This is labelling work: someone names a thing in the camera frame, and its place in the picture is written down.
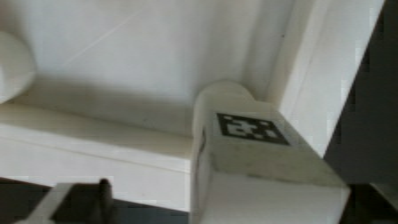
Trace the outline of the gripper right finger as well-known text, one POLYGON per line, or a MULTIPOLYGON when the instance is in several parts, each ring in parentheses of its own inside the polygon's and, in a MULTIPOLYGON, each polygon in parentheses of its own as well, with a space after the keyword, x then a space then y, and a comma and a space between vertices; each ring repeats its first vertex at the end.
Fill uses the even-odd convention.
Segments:
POLYGON ((369 224, 398 224, 398 207, 388 197, 386 187, 372 183, 370 184, 370 222, 369 224))

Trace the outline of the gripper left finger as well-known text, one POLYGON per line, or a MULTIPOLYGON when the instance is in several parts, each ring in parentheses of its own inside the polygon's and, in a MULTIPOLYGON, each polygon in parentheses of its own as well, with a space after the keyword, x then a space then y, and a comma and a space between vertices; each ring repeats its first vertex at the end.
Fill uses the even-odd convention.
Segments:
POLYGON ((15 224, 114 224, 113 185, 59 183, 26 219, 15 224))

